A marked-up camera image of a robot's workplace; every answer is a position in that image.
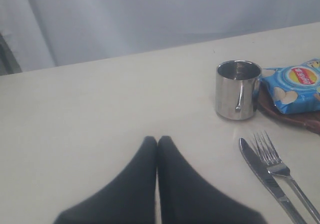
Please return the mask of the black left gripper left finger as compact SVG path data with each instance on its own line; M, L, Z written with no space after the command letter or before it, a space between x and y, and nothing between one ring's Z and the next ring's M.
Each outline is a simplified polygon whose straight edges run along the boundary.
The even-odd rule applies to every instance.
M57 224L154 224L157 141L146 136L132 160L104 188L63 211Z

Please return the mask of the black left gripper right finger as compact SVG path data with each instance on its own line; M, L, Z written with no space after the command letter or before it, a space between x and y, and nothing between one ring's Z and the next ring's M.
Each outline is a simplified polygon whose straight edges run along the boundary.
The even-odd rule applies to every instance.
M265 224L263 216L207 182L170 136L157 146L161 219L164 224Z

